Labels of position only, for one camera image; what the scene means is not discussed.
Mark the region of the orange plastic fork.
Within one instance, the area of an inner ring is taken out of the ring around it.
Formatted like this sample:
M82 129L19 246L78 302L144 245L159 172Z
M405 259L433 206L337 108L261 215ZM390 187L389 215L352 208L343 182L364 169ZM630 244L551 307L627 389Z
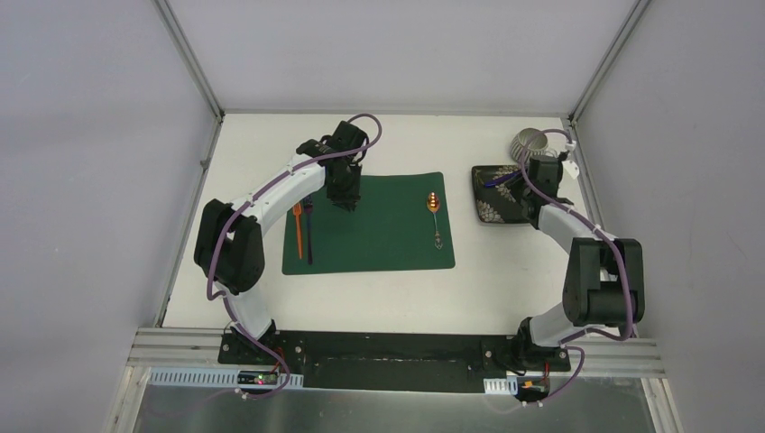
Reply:
M297 245L298 257L300 260L302 260L303 259L303 243L302 243L302 224L301 224L301 215L302 215L301 202L298 202L297 204L293 206L292 214L295 221L296 245Z

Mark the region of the gold copper spoon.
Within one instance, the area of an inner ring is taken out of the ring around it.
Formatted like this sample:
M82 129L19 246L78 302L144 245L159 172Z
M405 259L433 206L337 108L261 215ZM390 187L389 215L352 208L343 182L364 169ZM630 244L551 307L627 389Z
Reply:
M440 209L440 200L438 198L438 195L435 191L431 191L428 194L427 197L427 208L432 215L433 218L433 226L434 226L434 246L437 249L441 249L443 247L443 241L441 234L439 232L438 228L438 211Z

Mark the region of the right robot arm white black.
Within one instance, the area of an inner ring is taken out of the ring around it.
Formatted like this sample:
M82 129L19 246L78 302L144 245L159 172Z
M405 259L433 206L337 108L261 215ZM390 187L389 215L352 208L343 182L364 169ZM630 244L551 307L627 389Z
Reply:
M529 223L568 255L560 302L524 319L513 339L513 361L526 370L587 334L625 341L644 313L641 244L606 233L558 198L562 174L559 159L532 157L521 165L522 186L512 189Z

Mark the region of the aluminium frame rail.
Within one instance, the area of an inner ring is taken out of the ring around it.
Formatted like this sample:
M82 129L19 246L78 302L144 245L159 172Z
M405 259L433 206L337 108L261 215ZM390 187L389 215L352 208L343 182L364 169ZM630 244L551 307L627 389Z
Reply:
M577 123L561 118L562 125L578 141L573 151L574 159L579 164L582 174L579 185L590 218L598 225L604 225L603 211L585 157L583 145L579 141ZM586 350L586 360L582 376L585 379L631 379L640 380L642 395L646 402L650 425L655 432L685 432L677 414L674 396L668 383L657 343L649 338L636 338L630 342L617 343L607 338L588 336L578 342Z

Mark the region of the black floral square plate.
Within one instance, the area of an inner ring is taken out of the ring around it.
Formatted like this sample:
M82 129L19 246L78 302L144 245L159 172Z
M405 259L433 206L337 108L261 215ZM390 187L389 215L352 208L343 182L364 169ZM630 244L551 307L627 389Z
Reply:
M477 165L471 168L470 179L474 194L475 209L480 222L485 224L523 224L521 206L512 197L508 181L496 188L485 188L484 183L512 171L520 170L518 165Z

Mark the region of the blue plastic knife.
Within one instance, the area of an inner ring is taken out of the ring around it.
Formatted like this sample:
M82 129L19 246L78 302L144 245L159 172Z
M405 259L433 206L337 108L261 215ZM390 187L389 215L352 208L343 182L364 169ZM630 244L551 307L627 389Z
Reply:
M504 183L506 183L508 181L514 180L515 178L517 178L520 175L520 173L521 173L520 170L516 170L516 171L512 171L510 173L504 174L504 175L502 175L502 176L500 176L500 177L498 177L496 179L488 180L488 181L486 181L484 183L484 187L485 188L496 188L499 185L502 185L502 184L504 184Z

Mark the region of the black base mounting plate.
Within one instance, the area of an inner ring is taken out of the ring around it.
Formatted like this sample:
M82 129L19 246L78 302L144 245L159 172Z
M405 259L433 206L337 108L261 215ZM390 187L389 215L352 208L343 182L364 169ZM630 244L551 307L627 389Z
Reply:
M531 348L502 335L275 331L259 345L236 330L222 336L220 364L262 366L280 356L310 389L483 393L485 383L521 373L567 373L567 352Z

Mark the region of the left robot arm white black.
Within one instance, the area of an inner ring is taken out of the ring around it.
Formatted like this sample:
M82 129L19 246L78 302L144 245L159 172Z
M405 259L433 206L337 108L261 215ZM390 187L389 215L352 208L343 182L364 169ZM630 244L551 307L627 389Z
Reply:
M265 270L265 235L302 199L321 190L332 205L355 211L361 162L375 142L354 119L344 120L333 133L299 145L254 191L229 202L212 199L204 206L194 262L207 278L207 298L222 299L244 336L240 351L252 364L268 363L275 352L275 341L265 334L272 314L256 287Z

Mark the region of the purple metallic fork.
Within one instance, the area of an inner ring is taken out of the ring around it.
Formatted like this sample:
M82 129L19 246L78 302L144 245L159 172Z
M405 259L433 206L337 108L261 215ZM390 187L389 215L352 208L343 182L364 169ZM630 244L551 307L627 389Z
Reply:
M311 216L313 212L313 201L310 195L306 196L302 202L303 212L306 215L306 241L307 241L307 262L309 265L313 264L313 251L312 251L312 227Z

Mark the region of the left electronics board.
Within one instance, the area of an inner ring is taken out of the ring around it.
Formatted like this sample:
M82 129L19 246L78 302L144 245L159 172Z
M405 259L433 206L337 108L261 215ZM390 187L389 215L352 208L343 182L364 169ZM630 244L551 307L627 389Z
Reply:
M237 383L242 385L273 386L279 381L279 374L268 371L240 371Z

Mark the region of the grey ribbed mug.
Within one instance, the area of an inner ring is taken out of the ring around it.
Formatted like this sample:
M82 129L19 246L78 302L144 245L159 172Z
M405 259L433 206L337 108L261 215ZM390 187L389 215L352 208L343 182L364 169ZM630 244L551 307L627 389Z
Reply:
M511 140L510 155L517 161L526 161L531 156L557 156L549 146L548 137L536 128L525 128Z

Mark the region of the green placemat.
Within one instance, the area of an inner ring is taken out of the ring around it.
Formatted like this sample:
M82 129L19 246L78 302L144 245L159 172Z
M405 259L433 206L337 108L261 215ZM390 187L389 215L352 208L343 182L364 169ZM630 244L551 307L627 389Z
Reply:
M325 190L312 194L313 264L307 262L306 217L301 217L303 259L298 257L295 221L286 215L281 271L285 275L397 272L452 269L456 265L445 179L441 172L364 175L353 212L331 204ZM429 192L440 200L438 228L443 247L434 246Z

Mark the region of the right electronics board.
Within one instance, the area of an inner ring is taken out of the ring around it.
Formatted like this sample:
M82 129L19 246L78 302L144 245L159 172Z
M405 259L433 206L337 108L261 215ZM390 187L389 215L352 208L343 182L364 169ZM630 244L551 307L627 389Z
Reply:
M544 398L549 394L550 382L547 377L526 378L518 380L518 396L531 398Z

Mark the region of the electronics board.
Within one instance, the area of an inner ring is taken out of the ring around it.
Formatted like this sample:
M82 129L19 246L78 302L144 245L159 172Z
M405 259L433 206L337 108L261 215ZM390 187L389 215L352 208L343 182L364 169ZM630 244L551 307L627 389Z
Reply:
M550 382L547 377L526 378L518 380L518 396L531 398L544 398L549 394Z
M237 383L242 385L273 386L279 381L279 374L268 371L240 371Z

